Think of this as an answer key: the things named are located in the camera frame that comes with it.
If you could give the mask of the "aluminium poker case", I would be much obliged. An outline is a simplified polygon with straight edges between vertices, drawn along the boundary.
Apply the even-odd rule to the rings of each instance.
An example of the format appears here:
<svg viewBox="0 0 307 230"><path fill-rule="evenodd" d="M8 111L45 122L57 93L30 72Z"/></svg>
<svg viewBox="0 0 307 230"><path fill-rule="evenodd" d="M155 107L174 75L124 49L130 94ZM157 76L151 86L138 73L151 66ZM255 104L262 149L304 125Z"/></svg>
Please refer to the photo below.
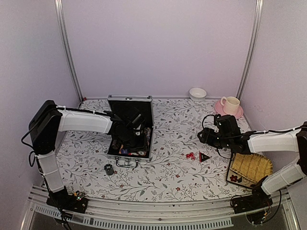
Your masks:
<svg viewBox="0 0 307 230"><path fill-rule="evenodd" d="M141 161L149 162L154 129L152 96L109 95L107 101L114 114L107 156L122 168L134 169Z"/></svg>

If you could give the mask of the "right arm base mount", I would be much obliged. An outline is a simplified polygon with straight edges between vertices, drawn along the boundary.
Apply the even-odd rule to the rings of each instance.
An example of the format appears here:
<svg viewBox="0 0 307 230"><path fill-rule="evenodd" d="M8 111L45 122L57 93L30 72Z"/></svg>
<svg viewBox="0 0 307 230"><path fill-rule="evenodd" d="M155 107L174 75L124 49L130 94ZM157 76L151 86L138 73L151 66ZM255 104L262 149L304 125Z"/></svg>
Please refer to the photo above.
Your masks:
<svg viewBox="0 0 307 230"><path fill-rule="evenodd" d="M260 187L253 188L251 195L236 195L230 199L230 206L235 214L270 207L272 204L271 196L267 195Z"/></svg>

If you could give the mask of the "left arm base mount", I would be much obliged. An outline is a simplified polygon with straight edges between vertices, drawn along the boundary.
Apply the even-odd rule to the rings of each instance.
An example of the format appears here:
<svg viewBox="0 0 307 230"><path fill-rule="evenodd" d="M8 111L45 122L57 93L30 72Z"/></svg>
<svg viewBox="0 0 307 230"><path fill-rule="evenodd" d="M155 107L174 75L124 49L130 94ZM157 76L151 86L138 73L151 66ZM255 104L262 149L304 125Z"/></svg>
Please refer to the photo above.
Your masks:
<svg viewBox="0 0 307 230"><path fill-rule="evenodd" d="M55 193L49 192L47 205L84 214L88 206L88 199L85 197L84 192L76 191L73 194L69 194L65 187Z"/></svg>

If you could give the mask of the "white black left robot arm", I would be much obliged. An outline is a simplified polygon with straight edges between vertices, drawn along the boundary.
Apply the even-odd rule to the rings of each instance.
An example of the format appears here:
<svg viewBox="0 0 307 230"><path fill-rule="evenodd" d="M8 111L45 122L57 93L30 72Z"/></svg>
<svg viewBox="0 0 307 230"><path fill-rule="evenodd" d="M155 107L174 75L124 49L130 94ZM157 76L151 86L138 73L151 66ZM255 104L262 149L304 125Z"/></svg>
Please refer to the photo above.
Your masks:
<svg viewBox="0 0 307 230"><path fill-rule="evenodd" d="M52 199L61 208L71 204L71 197L64 192L65 186L55 156L55 144L59 132L86 131L111 135L126 148L137 148L146 144L142 133L146 117L135 107L125 107L118 113L96 112L56 105L46 100L29 124L26 133L31 138L40 173L46 181Z"/></svg>

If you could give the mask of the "black poker chip stack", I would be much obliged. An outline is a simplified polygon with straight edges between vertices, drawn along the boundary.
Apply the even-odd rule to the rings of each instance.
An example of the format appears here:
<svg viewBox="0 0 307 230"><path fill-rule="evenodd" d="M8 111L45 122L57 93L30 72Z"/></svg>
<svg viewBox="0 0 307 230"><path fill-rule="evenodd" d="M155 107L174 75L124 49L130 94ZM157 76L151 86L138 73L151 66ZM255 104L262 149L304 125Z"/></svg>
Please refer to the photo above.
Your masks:
<svg viewBox="0 0 307 230"><path fill-rule="evenodd" d="M106 172L106 175L113 175L114 174L114 169L113 169L113 166L112 166L112 164L106 164L105 166L104 166L104 170L105 170L105 172Z"/></svg>

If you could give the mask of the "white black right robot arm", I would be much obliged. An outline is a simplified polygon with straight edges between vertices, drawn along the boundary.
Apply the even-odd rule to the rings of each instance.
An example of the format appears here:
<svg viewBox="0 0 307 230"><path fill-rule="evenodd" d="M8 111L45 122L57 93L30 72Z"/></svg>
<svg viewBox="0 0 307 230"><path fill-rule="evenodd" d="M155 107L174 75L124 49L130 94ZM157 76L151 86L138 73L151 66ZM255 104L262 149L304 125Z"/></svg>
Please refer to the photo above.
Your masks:
<svg viewBox="0 0 307 230"><path fill-rule="evenodd" d="M197 134L201 143L216 149L227 148L233 153L294 153L296 157L287 165L269 176L264 176L253 189L253 195L248 199L252 209L263 205L267 196L291 186L307 176L307 123L285 129L268 131L248 131L242 133L240 128L233 129L218 126L215 131L204 127Z"/></svg>

